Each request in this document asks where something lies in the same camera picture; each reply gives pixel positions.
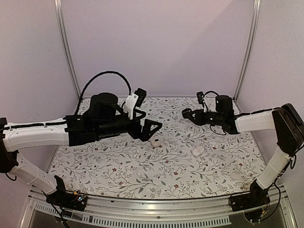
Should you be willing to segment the black earbud charging case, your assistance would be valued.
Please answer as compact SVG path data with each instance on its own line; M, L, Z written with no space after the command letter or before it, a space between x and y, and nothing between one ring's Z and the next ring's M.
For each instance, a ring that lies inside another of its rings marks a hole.
M188 119L192 115L192 110L190 108L186 108L182 111L182 117L184 119Z

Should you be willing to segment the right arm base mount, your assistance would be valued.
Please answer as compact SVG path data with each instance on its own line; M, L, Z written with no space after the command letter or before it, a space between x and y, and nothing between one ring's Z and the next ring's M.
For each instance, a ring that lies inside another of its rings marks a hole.
M262 189L257 184L257 181L254 180L250 185L249 193L239 195L232 194L228 199L228 203L233 212L260 207L270 203L268 190L269 188Z

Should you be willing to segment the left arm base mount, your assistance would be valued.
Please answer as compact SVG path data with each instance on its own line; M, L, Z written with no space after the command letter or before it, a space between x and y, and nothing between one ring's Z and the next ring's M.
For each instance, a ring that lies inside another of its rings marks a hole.
M52 194L47 194L46 202L62 208L85 211L88 194L79 190L68 192L63 179L57 175L54 177L57 183L56 191Z

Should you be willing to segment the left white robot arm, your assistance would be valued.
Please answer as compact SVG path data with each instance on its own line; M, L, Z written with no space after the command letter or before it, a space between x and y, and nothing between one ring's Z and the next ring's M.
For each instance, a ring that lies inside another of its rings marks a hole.
M23 179L51 195L60 206L67 206L71 197L64 181L42 171L19 151L48 145L79 146L123 133L146 142L161 129L162 123L145 119L141 124L146 113L138 107L144 99L145 95L131 93L123 106L119 106L116 95L100 93L91 97L89 108L83 114L30 124L9 123L5 117L1 118L0 172Z

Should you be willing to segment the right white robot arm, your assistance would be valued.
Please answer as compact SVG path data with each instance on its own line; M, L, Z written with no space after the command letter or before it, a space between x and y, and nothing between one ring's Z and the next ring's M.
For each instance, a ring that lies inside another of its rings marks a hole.
M262 190L267 190L281 177L287 166L294 167L297 153L304 147L304 122L291 103L249 113L235 113L233 100L228 95L215 97L215 110L207 107L205 96L197 94L201 109L186 108L182 116L197 126L218 126L229 135L271 132L274 152L263 172L251 184L251 193L246 195L249 207L256 207L264 199Z

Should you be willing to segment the white oval case lid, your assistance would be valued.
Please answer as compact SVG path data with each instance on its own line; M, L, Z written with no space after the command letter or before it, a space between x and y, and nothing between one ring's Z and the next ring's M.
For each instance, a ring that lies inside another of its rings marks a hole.
M196 148L193 149L192 154L194 156L200 156L200 155L203 154L203 152L204 152L204 147L198 146L198 147L196 147Z

